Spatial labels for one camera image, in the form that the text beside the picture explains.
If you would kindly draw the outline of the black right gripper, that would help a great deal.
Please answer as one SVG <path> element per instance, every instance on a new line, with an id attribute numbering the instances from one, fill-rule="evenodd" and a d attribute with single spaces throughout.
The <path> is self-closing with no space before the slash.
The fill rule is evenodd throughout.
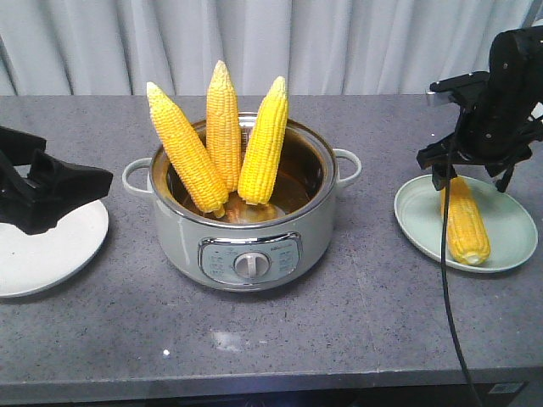
<path id="1" fill-rule="evenodd" d="M 520 128 L 542 101 L 542 30 L 498 34 L 490 46 L 489 69 L 487 84 L 456 138 L 450 134 L 429 144 L 416 160 L 421 170 L 446 165 L 448 159 L 452 164 L 488 164 L 490 177 L 502 174 L 495 188 L 505 192 L 516 163 L 500 161 L 527 143 Z"/>

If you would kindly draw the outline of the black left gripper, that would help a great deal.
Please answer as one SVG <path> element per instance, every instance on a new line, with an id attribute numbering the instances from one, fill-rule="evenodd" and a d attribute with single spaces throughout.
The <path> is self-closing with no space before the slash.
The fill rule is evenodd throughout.
<path id="1" fill-rule="evenodd" d="M 44 233 L 74 209 L 106 197 L 113 179 L 108 170 L 46 154 L 46 144 L 1 128 L 1 222 L 27 235 Z"/>

